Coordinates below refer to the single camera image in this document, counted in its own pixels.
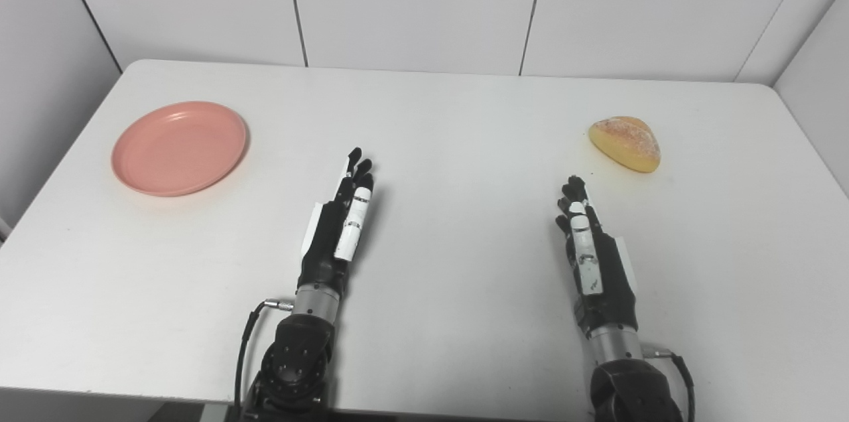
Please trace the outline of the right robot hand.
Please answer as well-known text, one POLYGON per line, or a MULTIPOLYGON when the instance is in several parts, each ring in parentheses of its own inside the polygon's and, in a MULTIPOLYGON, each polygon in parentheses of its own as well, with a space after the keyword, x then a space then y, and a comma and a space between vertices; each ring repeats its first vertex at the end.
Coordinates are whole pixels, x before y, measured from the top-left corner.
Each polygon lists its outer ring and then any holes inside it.
POLYGON ((636 297, 618 242, 604 231, 585 181, 571 175, 561 192, 555 222, 576 284, 577 326, 585 335, 607 326, 637 330, 636 297))

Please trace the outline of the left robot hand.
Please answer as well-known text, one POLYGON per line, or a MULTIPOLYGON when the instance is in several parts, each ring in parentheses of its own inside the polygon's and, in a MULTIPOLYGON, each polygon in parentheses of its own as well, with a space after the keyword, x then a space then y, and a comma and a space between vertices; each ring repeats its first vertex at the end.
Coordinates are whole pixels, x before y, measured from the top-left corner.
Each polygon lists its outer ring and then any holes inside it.
POLYGON ((344 295, 373 196, 372 167, 361 147, 355 147, 346 157, 334 197, 314 208, 298 288, 318 286, 344 295))

